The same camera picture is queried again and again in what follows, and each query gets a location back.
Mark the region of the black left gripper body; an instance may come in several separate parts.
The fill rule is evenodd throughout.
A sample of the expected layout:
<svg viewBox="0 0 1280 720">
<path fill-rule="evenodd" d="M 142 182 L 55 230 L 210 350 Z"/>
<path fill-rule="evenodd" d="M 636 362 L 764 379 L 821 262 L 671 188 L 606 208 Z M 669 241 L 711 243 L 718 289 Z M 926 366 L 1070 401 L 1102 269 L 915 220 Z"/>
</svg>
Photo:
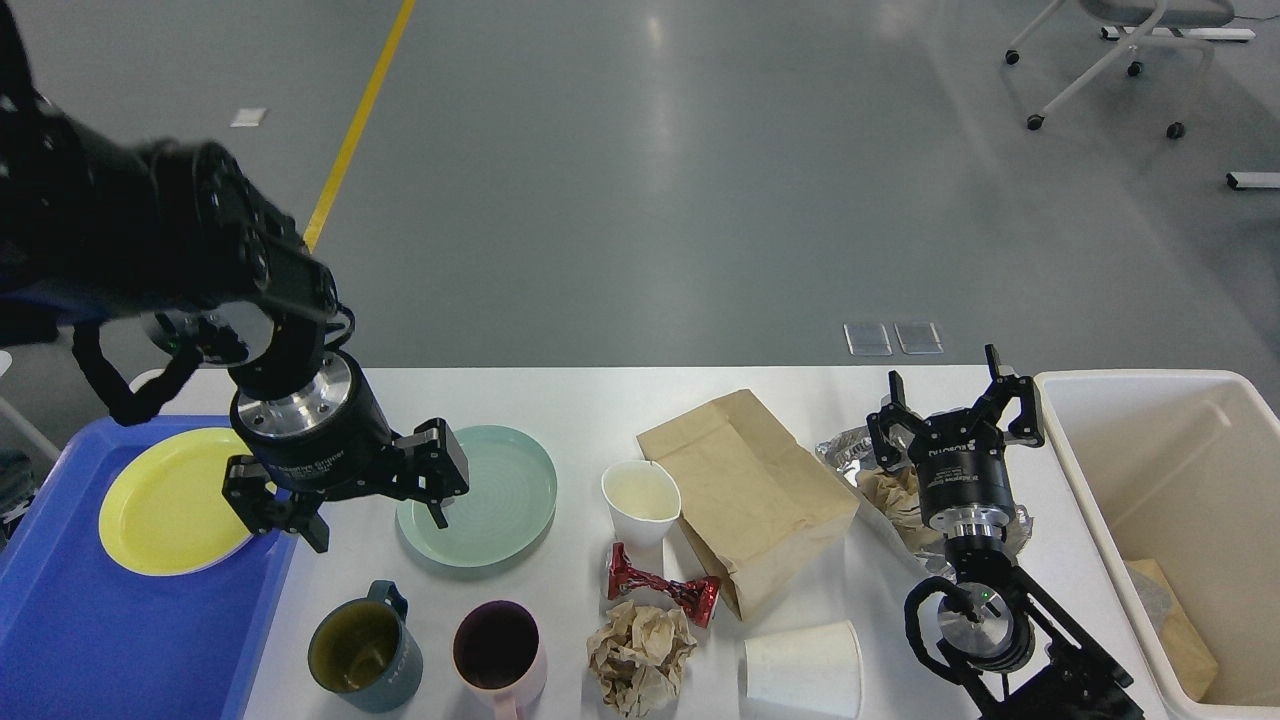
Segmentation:
<svg viewBox="0 0 1280 720">
<path fill-rule="evenodd" d="M 325 352 L 292 395 L 261 400 L 236 391 L 229 419 L 275 483 L 330 501 L 371 493 L 397 438 L 362 368 L 343 351 Z"/>
</svg>

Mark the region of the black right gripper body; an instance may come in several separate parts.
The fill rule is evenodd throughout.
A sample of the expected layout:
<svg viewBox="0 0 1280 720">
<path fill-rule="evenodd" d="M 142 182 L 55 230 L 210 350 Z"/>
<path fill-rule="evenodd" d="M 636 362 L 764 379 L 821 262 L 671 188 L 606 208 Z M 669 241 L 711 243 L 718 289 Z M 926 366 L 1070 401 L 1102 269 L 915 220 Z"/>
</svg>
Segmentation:
<svg viewBox="0 0 1280 720">
<path fill-rule="evenodd" d="M 945 538 L 979 537 L 1001 544 L 1016 518 L 1006 434 L 925 433 L 911 441 L 922 520 Z"/>
</svg>

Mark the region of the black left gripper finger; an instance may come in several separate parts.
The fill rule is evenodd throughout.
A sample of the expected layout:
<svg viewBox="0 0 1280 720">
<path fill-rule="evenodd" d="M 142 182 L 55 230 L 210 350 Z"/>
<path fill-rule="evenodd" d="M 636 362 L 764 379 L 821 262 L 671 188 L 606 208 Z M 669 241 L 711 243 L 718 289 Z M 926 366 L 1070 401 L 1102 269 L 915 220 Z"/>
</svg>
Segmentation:
<svg viewBox="0 0 1280 720">
<path fill-rule="evenodd" d="M 288 489 L 282 497 L 271 489 L 268 469 L 248 455 L 227 460 L 221 496 L 247 530 L 264 536 L 270 530 L 298 536 L 312 551 L 329 550 L 330 529 L 319 509 L 323 493 Z"/>
<path fill-rule="evenodd" d="M 445 503 L 468 491 L 468 460 L 443 418 L 429 419 L 415 433 L 383 445 L 355 482 L 357 497 L 383 496 L 424 505 L 442 530 L 451 527 Z"/>
</svg>

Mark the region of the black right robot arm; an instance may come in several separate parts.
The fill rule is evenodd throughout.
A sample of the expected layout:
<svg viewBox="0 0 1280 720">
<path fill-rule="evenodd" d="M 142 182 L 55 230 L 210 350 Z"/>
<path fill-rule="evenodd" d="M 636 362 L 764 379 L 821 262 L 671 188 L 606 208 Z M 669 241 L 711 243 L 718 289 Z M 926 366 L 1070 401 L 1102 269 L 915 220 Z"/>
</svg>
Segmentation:
<svg viewBox="0 0 1280 720">
<path fill-rule="evenodd" d="M 983 719 L 1142 719 L 1132 675 L 1009 552 L 1016 505 L 1010 445 L 1041 447 L 1039 396 L 986 346 L 989 384 L 969 407 L 914 413 L 891 372 L 867 419 L 878 466 L 913 468 L 919 514 L 943 537 L 954 579 L 932 575 L 904 603 L 916 660 L 960 685 Z"/>
</svg>

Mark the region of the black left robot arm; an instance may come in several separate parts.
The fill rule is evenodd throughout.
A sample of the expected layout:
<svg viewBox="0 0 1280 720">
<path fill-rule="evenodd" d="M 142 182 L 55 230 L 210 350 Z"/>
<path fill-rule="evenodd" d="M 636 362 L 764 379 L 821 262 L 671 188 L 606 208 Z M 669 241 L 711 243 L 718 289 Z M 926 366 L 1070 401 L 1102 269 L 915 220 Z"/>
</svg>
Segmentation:
<svg viewBox="0 0 1280 720">
<path fill-rule="evenodd" d="M 320 509 L 366 496 L 445 507 L 468 461 L 445 420 L 394 432 L 344 351 L 355 313 L 294 219 L 220 143 L 120 145 L 36 87 L 3 8 L 3 345 L 70 329 L 76 363 L 124 427 L 154 419 L 201 366 L 236 384 L 246 452 L 221 495 L 255 534 L 328 550 Z"/>
</svg>

